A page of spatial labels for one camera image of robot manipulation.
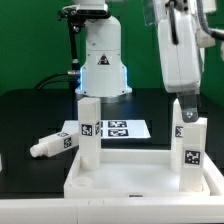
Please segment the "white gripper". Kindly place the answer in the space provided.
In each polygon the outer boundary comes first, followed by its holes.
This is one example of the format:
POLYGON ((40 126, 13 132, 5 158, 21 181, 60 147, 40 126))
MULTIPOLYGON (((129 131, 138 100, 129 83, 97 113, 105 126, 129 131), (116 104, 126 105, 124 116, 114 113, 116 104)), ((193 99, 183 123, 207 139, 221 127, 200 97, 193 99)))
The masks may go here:
POLYGON ((199 49, 196 41, 194 18, 187 14, 174 14, 178 43, 172 42, 171 17, 158 23, 158 43, 164 86, 169 93, 178 93, 182 120, 198 120, 198 103, 195 92, 201 83, 199 49))

